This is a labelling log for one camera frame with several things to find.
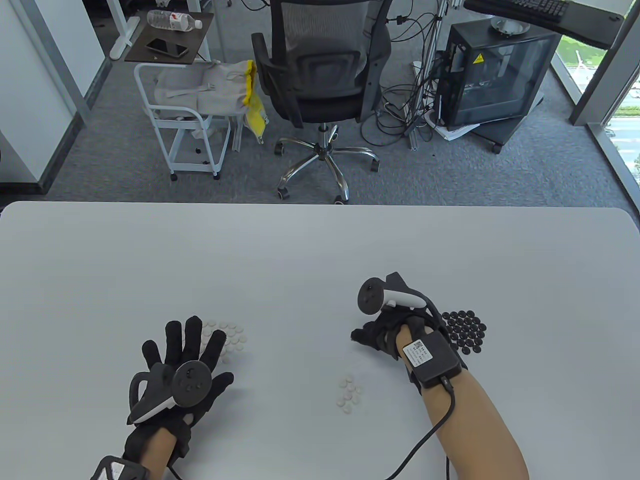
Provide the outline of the person's right hand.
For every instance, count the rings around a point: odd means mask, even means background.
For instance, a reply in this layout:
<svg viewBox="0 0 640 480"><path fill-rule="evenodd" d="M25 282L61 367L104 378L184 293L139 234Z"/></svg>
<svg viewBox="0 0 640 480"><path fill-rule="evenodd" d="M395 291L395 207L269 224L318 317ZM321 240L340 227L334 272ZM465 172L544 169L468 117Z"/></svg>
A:
<svg viewBox="0 0 640 480"><path fill-rule="evenodd" d="M407 326L410 334L420 335L426 328L450 339L446 326L439 316L432 316L428 310L408 310L404 307L384 307L377 318L366 322L362 327L352 330L350 340L362 346L382 351L395 361L400 358L397 337Z"/></svg>

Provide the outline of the person's left hand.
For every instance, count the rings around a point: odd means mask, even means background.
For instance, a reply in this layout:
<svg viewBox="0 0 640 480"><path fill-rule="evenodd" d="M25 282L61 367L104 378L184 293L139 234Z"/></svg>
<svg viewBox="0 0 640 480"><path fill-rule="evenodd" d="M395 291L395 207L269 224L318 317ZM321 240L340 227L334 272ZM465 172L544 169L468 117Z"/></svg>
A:
<svg viewBox="0 0 640 480"><path fill-rule="evenodd" d="M193 427L210 411L215 400L234 382L231 372L214 375L227 335L214 330L201 350L202 320L197 316L185 323L167 322L166 352L149 339L142 344L147 370L130 382L128 425L133 432L125 442L123 459L140 463L149 442L161 429L174 436L176 443L168 466L190 450Z"/></svg>

